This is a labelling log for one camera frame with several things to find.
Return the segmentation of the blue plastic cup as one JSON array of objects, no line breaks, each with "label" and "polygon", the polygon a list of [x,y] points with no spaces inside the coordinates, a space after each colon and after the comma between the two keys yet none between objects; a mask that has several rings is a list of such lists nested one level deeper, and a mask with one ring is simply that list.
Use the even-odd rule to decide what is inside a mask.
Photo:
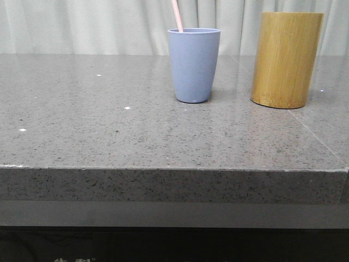
[{"label": "blue plastic cup", "polygon": [[168,30],[171,74],[177,100],[202,103],[209,99],[216,71],[221,30]]}]

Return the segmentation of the bamboo cylindrical holder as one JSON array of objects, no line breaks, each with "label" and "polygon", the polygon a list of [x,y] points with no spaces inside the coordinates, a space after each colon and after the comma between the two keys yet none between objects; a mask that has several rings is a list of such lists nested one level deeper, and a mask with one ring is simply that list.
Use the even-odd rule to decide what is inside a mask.
[{"label": "bamboo cylindrical holder", "polygon": [[277,109],[305,106],[323,13],[263,12],[251,100]]}]

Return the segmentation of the white curtain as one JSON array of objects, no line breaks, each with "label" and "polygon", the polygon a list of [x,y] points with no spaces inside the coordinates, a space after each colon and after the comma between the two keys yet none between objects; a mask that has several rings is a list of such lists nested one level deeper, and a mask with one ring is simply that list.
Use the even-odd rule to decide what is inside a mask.
[{"label": "white curtain", "polygon": [[[323,13],[319,55],[348,54],[348,1],[179,1],[185,28],[221,30],[221,55],[254,55],[265,11]],[[166,55],[170,1],[1,1],[1,53]]]}]

